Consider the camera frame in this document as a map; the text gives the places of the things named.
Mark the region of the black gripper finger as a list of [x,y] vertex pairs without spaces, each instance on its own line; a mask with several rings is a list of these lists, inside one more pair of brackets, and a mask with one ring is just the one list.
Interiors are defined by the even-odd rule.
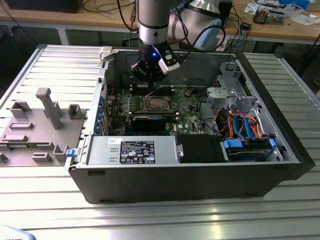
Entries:
[[139,59],[136,63],[130,66],[130,72],[133,76],[135,76],[138,80],[142,82],[150,83],[151,78],[151,69],[147,62],[142,59]]
[[149,72],[149,89],[154,88],[154,83],[162,81],[166,75],[163,73],[159,66],[151,66]]

